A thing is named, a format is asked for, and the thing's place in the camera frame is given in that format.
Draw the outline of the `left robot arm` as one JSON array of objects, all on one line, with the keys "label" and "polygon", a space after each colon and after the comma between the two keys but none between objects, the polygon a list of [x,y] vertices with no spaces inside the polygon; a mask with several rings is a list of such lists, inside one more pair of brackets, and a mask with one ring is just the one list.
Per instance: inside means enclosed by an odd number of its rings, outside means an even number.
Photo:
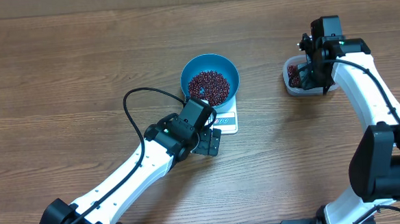
[{"label": "left robot arm", "polygon": [[39,224],[117,224],[152,183],[165,176],[190,152],[215,156],[221,131],[210,119],[216,110],[191,98],[180,113],[150,125],[134,153],[107,179],[70,204],[56,199]]}]

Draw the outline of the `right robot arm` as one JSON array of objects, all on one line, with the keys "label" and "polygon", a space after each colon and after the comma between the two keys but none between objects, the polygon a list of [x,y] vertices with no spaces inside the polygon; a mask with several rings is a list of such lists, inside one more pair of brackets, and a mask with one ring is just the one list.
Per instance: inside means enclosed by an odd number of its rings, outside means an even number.
[{"label": "right robot arm", "polygon": [[364,130],[349,163],[349,187],[318,210],[314,224],[375,224],[375,212],[399,212],[393,204],[400,201],[400,103],[377,72],[371,50],[361,38],[343,35],[338,16],[311,22],[298,46],[306,61],[284,75],[289,93],[326,95],[341,87]]}]

